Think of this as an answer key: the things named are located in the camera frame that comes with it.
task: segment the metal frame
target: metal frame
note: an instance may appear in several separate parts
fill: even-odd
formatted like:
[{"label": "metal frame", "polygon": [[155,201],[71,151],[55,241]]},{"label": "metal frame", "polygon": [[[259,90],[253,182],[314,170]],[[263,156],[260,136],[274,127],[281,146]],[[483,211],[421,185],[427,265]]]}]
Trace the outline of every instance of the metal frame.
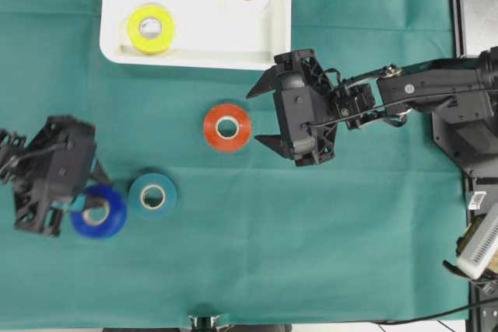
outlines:
[{"label": "metal frame", "polygon": [[[465,17],[464,17],[464,0],[451,0],[453,8],[453,22],[454,22],[454,42],[455,52],[457,57],[465,56],[467,54],[467,46],[465,43]],[[438,121],[433,116],[433,126],[438,126]],[[464,178],[464,190],[471,191],[475,187],[475,181],[467,175],[462,174]],[[498,197],[498,186],[495,184],[486,185],[486,190],[490,194],[491,199]],[[483,207],[479,214],[484,214],[489,210],[488,206]],[[476,213],[468,211],[467,220],[470,222]],[[469,286],[469,302],[476,303],[496,295],[487,295],[480,288],[473,285]],[[466,321],[466,330],[468,332],[492,332],[496,325],[498,325],[498,318],[495,316],[494,310],[498,309],[498,302],[486,307],[480,307],[469,311],[470,317]]]}]

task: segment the green cloth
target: green cloth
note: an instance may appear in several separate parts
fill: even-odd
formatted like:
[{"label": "green cloth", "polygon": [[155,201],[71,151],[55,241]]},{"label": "green cloth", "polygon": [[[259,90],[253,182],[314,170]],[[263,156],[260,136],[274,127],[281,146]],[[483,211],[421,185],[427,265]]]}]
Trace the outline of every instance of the green cloth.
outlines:
[{"label": "green cloth", "polygon": [[[0,125],[35,135],[51,114],[97,125],[98,154],[125,192],[141,169],[174,180],[165,221],[130,212],[107,241],[12,229],[0,189],[0,328],[172,327],[405,319],[462,306],[441,262],[465,228],[460,173],[402,129],[338,132],[337,158],[297,169],[252,140],[224,155],[202,121],[239,103],[256,134],[278,133],[272,96],[244,101],[260,72],[116,65],[99,49],[101,0],[0,0]],[[293,0],[293,47],[344,76],[454,53],[449,0]]]}]

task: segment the wire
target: wire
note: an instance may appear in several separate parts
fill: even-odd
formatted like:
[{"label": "wire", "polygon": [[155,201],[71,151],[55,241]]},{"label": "wire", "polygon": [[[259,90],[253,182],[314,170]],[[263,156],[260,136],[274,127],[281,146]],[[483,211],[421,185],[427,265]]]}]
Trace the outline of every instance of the wire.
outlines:
[{"label": "wire", "polygon": [[7,161],[1,168],[0,168],[0,175],[2,175],[2,173],[5,171],[5,169],[9,166],[11,166],[13,163],[18,163],[20,161],[23,161],[24,159],[31,159],[33,157],[38,157],[38,156],[42,156],[46,153],[51,153],[51,152],[55,152],[55,151],[58,151],[60,149],[66,149],[67,147],[67,143],[57,143],[57,144],[53,144],[51,145],[50,147],[46,148],[46,149],[41,149],[39,151],[33,151],[33,152],[30,152],[30,153],[27,153],[25,155],[22,155],[20,157],[18,156],[12,156],[9,161]]},{"label": "wire", "polygon": [[470,310],[470,309],[477,309],[480,306],[488,305],[490,303],[498,302],[498,297],[495,297],[493,299],[486,299],[484,301],[472,303],[467,306],[462,306],[457,309],[445,311],[444,313],[439,313],[439,314],[433,314],[433,315],[428,315],[428,316],[421,316],[420,318],[415,318],[415,319],[410,319],[410,320],[399,320],[399,321],[385,321],[378,323],[382,326],[401,326],[402,324],[410,324],[410,323],[415,323],[415,322],[423,322],[426,320],[438,320],[442,318],[443,316],[448,316],[451,314],[459,313],[461,311],[465,310]]},{"label": "wire", "polygon": [[457,332],[456,330],[454,330],[453,328],[450,328],[449,326],[447,326],[446,324],[444,324],[443,322],[441,322],[440,320],[437,321],[439,324],[443,325],[446,327],[447,330],[450,330],[451,332]]},{"label": "wire", "polygon": [[342,77],[341,77],[341,72],[337,70],[336,68],[330,68],[327,70],[324,70],[319,76],[318,76],[318,81],[321,82],[321,79],[324,78],[324,75],[327,73],[335,73],[335,76],[337,78],[337,84],[340,85],[342,82]]},{"label": "wire", "polygon": [[328,126],[330,124],[338,124],[339,122],[350,121],[350,120],[353,120],[357,117],[364,116],[365,114],[368,114],[368,113],[373,112],[375,110],[386,109],[388,107],[394,107],[396,105],[409,103],[410,101],[414,101],[414,100],[431,99],[431,98],[445,97],[445,96],[456,96],[456,95],[463,95],[466,93],[498,93],[498,89],[474,89],[474,90],[468,90],[468,91],[460,91],[459,93],[431,93],[431,94],[427,94],[427,95],[411,96],[411,97],[406,98],[406,99],[400,99],[400,100],[393,101],[392,103],[378,105],[378,106],[373,107],[369,110],[364,110],[363,112],[359,112],[357,114],[353,114],[353,115],[348,116],[348,117],[343,117],[343,118],[340,118],[338,120],[323,122],[321,124],[309,124],[308,127],[309,128],[322,128],[322,127]]}]

